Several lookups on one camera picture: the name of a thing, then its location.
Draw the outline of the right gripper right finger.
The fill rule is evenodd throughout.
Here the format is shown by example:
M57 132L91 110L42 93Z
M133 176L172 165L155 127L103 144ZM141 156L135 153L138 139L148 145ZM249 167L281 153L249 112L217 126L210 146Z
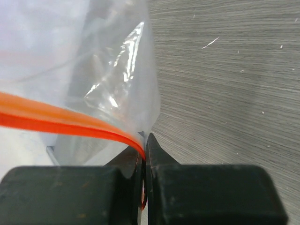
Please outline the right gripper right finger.
M170 154L168 154L153 133L150 133L146 146L146 173L164 173L180 167Z

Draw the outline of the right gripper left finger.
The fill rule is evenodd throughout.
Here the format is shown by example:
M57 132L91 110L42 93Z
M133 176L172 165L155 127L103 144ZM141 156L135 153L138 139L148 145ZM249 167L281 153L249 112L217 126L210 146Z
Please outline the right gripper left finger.
M140 154L132 147L125 148L120 154L109 161L105 166L115 166L117 167L122 175L129 179L131 178L140 164L142 158Z

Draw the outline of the clear orange zip top bag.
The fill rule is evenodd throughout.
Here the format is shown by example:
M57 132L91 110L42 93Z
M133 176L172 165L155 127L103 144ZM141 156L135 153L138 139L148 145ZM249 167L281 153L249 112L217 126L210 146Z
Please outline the clear orange zip top bag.
M159 111L146 1L1 1L1 175L144 158Z

